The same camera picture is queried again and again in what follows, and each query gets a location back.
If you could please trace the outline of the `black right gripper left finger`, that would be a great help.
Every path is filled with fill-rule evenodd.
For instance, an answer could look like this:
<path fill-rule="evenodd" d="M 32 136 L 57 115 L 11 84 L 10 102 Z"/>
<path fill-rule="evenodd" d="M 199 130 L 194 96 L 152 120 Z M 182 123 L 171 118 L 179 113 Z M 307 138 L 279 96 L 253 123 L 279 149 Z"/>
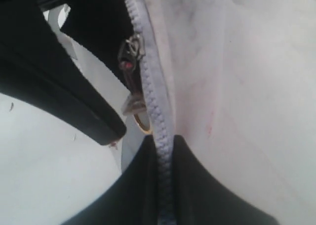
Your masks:
<path fill-rule="evenodd" d="M 58 41 L 39 0 L 0 0 L 0 91 L 61 119 L 100 145 L 126 133 L 120 116 Z"/>

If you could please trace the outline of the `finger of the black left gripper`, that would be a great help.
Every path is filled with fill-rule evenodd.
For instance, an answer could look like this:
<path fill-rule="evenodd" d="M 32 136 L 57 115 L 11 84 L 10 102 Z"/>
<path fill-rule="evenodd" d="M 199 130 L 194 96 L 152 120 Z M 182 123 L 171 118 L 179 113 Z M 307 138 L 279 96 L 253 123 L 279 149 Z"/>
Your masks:
<path fill-rule="evenodd" d="M 138 95 L 138 61 L 134 31 L 124 0 L 68 0 L 70 13 L 62 32 L 95 55 Z"/>

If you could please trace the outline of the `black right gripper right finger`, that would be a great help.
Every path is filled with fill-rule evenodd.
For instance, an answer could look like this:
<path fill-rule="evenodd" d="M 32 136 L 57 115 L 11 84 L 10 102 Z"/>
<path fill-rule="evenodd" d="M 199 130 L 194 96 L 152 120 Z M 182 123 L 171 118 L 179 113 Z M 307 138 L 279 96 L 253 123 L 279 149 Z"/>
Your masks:
<path fill-rule="evenodd" d="M 273 216 L 224 187 L 180 135 L 162 180 L 154 139 L 146 136 L 124 173 L 68 225 L 272 225 Z"/>

